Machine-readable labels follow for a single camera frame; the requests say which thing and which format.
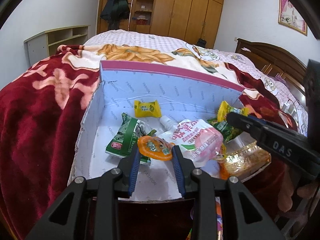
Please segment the pink white peach pouch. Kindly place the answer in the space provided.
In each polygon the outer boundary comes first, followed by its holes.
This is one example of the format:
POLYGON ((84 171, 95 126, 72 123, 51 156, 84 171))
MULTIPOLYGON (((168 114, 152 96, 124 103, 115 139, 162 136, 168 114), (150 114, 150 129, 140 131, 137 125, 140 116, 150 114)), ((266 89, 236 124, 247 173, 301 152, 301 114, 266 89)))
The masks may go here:
POLYGON ((190 159, 195 167, 204 167, 210 160, 223 159, 220 152, 223 136, 204 120, 185 119, 176 123, 163 116, 159 121, 165 128, 159 137, 179 146, 184 158, 190 159))

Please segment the orange jelly cup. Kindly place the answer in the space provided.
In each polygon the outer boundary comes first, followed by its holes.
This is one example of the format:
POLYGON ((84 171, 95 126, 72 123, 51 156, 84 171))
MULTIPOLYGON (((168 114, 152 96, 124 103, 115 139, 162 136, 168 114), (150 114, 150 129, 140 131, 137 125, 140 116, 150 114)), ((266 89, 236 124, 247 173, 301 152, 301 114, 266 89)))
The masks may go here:
POLYGON ((159 137, 143 136, 137 140, 139 153, 145 157, 170 161, 172 159, 172 148, 175 146, 159 137))

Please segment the orange noodle snack packet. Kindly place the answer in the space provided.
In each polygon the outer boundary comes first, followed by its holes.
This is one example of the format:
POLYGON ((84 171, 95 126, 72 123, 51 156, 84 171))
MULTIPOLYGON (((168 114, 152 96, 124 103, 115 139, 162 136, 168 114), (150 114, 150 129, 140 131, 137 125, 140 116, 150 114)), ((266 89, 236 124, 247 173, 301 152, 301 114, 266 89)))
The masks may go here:
POLYGON ((223 154, 223 159, 219 161, 221 179, 236 176, 244 182, 259 174, 271 163, 271 155, 257 146, 256 142, 229 153, 226 152, 225 145, 222 145, 221 150, 223 154))

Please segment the yellow candy packet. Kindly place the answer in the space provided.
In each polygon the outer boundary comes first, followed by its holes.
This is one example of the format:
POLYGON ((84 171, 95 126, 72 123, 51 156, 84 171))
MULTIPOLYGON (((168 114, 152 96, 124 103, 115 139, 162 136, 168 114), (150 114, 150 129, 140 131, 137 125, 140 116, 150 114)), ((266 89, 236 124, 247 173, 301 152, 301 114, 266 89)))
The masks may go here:
POLYGON ((160 118, 162 116, 161 108, 157 100, 153 102, 141 102, 141 101, 135 100, 134 110, 135 110, 135 117, 137 118, 147 118, 147 117, 160 118))

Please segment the wooden headboard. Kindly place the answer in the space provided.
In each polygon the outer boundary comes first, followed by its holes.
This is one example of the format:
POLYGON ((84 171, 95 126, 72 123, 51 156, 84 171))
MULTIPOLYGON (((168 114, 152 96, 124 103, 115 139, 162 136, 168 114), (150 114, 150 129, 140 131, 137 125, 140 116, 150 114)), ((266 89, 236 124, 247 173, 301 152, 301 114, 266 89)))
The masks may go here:
POLYGON ((280 75, 292 93, 305 95, 303 78, 306 65, 287 50, 268 43, 238 38, 235 52, 249 58, 263 74, 271 77, 280 75))

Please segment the red floral blanket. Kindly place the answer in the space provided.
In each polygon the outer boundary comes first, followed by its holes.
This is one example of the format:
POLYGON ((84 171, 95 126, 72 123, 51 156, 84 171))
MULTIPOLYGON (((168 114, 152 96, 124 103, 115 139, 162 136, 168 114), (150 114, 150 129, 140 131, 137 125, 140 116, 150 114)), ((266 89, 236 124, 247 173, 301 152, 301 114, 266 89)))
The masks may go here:
POLYGON ((100 61, 176 66, 244 87, 240 101, 249 112, 297 129, 280 108, 291 98, 280 85, 278 95, 252 76, 253 63, 222 53, 217 60, 199 58, 183 42, 166 48, 103 44, 60 45, 56 53, 33 64, 1 90, 1 222, 14 239, 24 239, 67 186, 80 122, 100 81, 100 61))

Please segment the grey low shelf unit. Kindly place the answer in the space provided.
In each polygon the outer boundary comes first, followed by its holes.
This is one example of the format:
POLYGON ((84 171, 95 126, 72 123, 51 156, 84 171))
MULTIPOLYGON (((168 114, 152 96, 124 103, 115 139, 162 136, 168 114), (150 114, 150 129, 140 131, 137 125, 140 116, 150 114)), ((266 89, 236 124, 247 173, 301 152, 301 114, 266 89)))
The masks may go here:
POLYGON ((88 25, 76 25, 42 31, 24 41, 30 65, 52 56, 60 45, 82 45, 88 40, 88 25))

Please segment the wooden wardrobe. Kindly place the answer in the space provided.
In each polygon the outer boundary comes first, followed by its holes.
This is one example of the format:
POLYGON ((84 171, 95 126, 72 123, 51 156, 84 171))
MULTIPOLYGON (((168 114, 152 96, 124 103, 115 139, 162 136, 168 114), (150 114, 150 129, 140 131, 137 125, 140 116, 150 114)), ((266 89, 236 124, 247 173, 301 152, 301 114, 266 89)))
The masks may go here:
MULTIPOLYGON (((110 0, 99 0, 101 13, 110 0)), ((212 49, 224 0, 127 0, 129 17, 117 29, 174 37, 212 49)))

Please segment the dark hanging jacket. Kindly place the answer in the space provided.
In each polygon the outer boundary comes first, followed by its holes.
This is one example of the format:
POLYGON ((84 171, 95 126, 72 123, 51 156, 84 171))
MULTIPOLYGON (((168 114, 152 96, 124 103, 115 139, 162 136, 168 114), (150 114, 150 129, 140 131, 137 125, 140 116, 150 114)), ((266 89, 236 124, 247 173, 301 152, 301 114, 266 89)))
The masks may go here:
POLYGON ((130 6, 128 0, 107 0, 100 18, 108 23, 108 30, 118 30, 121 20, 128 20, 130 6))

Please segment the framed wall picture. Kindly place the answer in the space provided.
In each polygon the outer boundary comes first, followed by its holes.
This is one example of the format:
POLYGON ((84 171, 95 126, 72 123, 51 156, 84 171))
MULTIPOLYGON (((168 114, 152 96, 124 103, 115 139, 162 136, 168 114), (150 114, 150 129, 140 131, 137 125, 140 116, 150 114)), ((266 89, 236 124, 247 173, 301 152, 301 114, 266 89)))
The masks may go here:
POLYGON ((289 0, 279 0, 278 23, 305 36, 308 35, 307 23, 289 0))

